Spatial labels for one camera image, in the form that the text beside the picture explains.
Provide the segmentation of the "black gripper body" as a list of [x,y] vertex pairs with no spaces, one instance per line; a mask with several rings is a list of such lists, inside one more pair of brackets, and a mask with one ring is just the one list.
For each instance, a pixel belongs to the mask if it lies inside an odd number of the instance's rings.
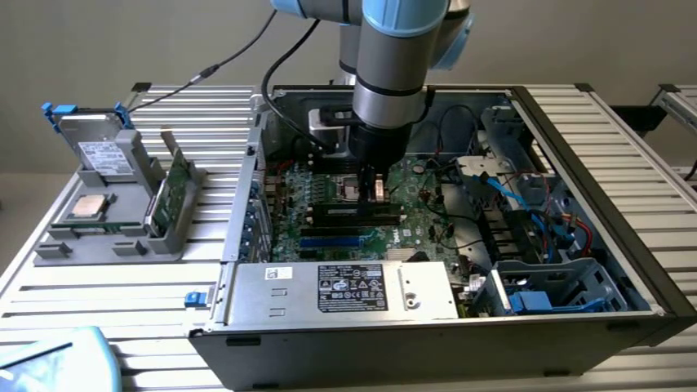
[[360,165],[385,174],[407,153],[412,126],[387,129],[360,125],[351,128],[348,149]]

